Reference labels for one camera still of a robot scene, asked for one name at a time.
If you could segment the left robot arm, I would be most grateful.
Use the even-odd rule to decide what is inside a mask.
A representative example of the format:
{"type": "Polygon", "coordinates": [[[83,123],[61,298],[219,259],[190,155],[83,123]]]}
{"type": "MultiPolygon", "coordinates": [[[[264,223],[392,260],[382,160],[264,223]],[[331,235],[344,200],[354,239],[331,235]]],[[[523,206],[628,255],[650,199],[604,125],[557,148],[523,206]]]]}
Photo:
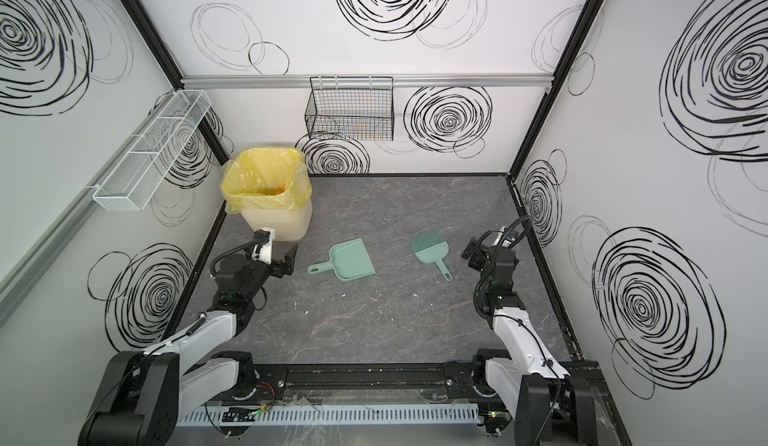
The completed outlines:
{"type": "Polygon", "coordinates": [[[207,311],[169,338],[109,361],[78,444],[164,445],[181,419],[221,393],[237,400],[260,389],[277,394],[260,380],[251,354],[216,350],[246,329],[269,278],[293,274],[297,246],[277,259],[273,242],[272,230],[263,228],[215,257],[217,291],[207,311]]]}

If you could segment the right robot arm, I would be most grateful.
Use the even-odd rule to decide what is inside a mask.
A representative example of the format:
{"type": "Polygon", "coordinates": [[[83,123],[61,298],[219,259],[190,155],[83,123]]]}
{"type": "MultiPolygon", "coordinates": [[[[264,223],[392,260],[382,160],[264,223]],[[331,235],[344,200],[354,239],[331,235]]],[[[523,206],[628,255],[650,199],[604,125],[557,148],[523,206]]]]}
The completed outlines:
{"type": "Polygon", "coordinates": [[[530,320],[513,274],[519,263],[513,248],[532,230],[524,215],[498,232],[471,238],[461,254],[480,273],[473,306],[498,336],[506,351],[479,358],[481,384],[490,388],[511,415],[517,445],[538,445],[555,432],[568,433],[576,443],[598,443],[597,413],[589,383],[573,376],[550,353],[530,320]]]}

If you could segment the green plastic dustpan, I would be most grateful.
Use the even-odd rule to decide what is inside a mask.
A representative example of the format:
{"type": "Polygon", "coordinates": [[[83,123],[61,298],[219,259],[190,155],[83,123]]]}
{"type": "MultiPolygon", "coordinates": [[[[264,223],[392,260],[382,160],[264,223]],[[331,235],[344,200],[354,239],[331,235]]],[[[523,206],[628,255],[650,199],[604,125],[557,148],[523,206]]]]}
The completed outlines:
{"type": "Polygon", "coordinates": [[[332,246],[329,259],[307,267],[309,274],[333,271],[341,282],[352,282],[376,274],[362,238],[348,240],[332,246]]]}

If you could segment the green hand brush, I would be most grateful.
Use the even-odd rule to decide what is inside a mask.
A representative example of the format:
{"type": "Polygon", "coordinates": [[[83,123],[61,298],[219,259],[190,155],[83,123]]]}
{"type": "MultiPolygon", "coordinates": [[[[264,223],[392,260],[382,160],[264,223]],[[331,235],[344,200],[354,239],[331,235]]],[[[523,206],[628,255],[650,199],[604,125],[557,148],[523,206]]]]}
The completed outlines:
{"type": "Polygon", "coordinates": [[[449,244],[438,228],[418,232],[409,238],[408,244],[419,261],[436,266],[447,281],[453,279],[444,262],[450,251],[449,244]]]}

